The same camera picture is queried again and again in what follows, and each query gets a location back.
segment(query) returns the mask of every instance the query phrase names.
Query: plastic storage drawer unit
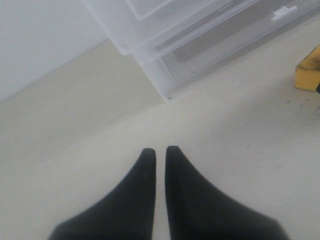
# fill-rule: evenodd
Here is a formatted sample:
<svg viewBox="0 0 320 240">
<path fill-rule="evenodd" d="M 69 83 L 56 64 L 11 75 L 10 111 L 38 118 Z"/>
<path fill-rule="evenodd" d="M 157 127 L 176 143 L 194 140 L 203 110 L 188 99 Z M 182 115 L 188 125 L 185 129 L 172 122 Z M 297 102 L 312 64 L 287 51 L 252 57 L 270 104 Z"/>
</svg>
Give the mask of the plastic storage drawer unit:
<svg viewBox="0 0 320 240">
<path fill-rule="evenodd" d="M 320 0 L 83 0 L 164 98 Z"/>
</svg>

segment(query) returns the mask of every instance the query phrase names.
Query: yellow box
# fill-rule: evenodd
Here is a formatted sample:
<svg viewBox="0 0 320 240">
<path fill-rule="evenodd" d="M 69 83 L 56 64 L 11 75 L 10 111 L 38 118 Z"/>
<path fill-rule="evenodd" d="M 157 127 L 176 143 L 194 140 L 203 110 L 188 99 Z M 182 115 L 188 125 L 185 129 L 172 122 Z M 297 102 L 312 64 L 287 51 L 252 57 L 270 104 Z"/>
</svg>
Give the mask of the yellow box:
<svg viewBox="0 0 320 240">
<path fill-rule="evenodd" d="M 320 92 L 320 45 L 295 67 L 295 87 Z"/>
</svg>

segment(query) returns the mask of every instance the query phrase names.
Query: yellow object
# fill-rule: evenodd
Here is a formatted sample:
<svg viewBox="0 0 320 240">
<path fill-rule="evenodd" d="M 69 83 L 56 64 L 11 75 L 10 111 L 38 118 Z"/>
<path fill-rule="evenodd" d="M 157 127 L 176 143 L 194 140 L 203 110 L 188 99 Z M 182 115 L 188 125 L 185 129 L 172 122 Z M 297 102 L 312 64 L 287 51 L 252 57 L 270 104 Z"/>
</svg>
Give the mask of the yellow object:
<svg viewBox="0 0 320 240">
<path fill-rule="evenodd" d="M 316 92 L 320 85 L 320 45 L 295 67 L 295 87 Z"/>
</svg>

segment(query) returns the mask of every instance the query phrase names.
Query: transparent plastic container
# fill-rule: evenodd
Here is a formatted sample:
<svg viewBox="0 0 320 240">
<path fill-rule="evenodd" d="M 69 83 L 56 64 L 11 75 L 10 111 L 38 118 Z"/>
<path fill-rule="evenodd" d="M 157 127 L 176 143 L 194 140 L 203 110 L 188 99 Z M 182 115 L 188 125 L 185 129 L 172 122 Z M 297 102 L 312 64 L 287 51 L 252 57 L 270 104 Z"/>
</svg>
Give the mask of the transparent plastic container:
<svg viewBox="0 0 320 240">
<path fill-rule="evenodd" d="M 320 6 L 320 0 L 83 1 L 165 98 L 194 75 Z"/>
</svg>

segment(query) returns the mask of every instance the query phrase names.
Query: floor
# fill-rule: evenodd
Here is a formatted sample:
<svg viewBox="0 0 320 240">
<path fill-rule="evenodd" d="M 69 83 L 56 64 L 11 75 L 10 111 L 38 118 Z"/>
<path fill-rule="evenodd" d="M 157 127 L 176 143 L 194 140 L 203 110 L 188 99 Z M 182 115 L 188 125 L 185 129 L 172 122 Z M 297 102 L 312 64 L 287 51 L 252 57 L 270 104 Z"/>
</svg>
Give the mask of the floor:
<svg viewBox="0 0 320 240">
<path fill-rule="evenodd" d="M 135 111 L 123 107 L 123 117 L 106 118 L 100 105 L 92 109 L 71 91 L 53 98 L 53 81 L 6 101 L 0 105 L 1 239 L 46 239 L 56 224 L 106 195 L 145 147 L 157 152 L 154 239 L 169 239 L 168 145 L 180 146 L 220 190 L 277 219 L 292 239 L 318 239 L 320 96 L 295 89 L 294 70 L 319 44 L 319 29 L 318 15 L 166 103 L 144 81 L 131 96 L 138 99 Z M 89 90 L 95 101 L 112 99 Z M 62 104 L 71 97 L 83 110 Z"/>
</svg>

